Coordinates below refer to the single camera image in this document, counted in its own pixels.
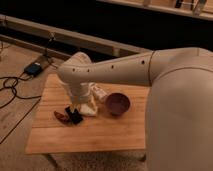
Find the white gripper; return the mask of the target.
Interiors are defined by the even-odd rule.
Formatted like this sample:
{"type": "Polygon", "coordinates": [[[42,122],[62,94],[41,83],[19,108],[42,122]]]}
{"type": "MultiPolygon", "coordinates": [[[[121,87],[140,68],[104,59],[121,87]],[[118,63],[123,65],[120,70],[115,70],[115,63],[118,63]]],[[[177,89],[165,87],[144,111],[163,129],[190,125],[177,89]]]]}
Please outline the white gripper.
{"type": "Polygon", "coordinates": [[[76,83],[69,86],[71,108],[79,109],[81,104],[91,101],[91,92],[88,83],[76,83]]]}

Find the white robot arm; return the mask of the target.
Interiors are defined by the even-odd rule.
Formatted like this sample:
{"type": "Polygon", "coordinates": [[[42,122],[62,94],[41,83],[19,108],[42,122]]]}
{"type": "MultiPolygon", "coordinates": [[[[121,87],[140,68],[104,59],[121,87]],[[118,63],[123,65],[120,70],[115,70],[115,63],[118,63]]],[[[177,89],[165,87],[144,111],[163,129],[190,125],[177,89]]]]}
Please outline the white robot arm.
{"type": "Polygon", "coordinates": [[[213,171],[213,52],[166,49],[97,63],[78,52],[58,77],[77,104],[90,99],[91,82],[147,86],[148,171],[213,171]]]}

